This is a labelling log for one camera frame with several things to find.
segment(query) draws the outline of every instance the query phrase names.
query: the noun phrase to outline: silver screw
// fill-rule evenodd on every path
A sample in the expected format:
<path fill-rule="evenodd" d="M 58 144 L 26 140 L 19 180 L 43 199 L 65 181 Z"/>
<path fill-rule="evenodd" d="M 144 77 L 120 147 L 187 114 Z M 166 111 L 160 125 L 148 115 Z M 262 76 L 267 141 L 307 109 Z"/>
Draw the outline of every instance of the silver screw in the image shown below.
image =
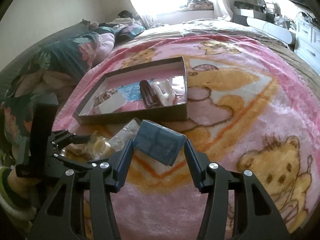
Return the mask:
<path fill-rule="evenodd" d="M 67 170 L 66 171 L 66 175 L 67 176 L 71 176 L 72 174 L 74 174 L 75 172 L 73 170 Z"/>
<path fill-rule="evenodd" d="M 215 170 L 215 169 L 219 168 L 219 165 L 218 165 L 217 163 L 210 163 L 210 164 L 209 164 L 209 167 L 210 167 L 211 169 Z"/>
<path fill-rule="evenodd" d="M 100 164 L 100 168 L 102 168 L 102 169 L 106 169 L 108 167 L 109 167 L 109 163 L 101 163 Z"/>
<path fill-rule="evenodd" d="M 244 171 L 244 174 L 246 175 L 246 176 L 248 176 L 248 177 L 250 177 L 250 176 L 252 176 L 252 171 L 249 171 L 249 170 L 245 170 Z"/>

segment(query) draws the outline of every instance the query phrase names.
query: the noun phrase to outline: white cabinet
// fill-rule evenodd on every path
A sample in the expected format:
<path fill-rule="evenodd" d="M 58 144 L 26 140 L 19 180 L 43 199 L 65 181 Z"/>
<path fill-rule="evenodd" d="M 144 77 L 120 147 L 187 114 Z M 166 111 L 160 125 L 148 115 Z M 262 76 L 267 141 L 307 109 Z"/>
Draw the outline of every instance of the white cabinet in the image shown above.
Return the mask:
<path fill-rule="evenodd" d="M 294 52 L 320 74 L 320 30 L 298 20 Z"/>

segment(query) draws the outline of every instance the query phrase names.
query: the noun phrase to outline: blue wrapped package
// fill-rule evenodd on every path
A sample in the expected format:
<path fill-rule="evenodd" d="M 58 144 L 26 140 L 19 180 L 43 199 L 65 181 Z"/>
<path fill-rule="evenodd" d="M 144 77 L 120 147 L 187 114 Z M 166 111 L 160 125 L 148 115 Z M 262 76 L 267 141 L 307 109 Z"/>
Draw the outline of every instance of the blue wrapped package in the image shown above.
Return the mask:
<path fill-rule="evenodd" d="M 167 166 L 173 166 L 187 137 L 157 123 L 143 120 L 135 148 Z"/>

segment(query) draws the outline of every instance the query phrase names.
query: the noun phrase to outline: drawer handle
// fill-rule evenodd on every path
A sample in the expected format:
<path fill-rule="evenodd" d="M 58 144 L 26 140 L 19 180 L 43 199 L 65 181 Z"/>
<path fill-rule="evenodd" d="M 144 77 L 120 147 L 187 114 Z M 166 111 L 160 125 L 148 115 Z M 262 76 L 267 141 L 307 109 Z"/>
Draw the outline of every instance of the drawer handle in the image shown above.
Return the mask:
<path fill-rule="evenodd" d="M 316 54 L 313 53 L 313 52 L 312 52 L 311 50 L 309 50 L 308 48 L 306 48 L 306 50 L 309 51 L 309 53 L 310 53 L 312 56 L 314 56 L 314 57 L 316 56 Z"/>

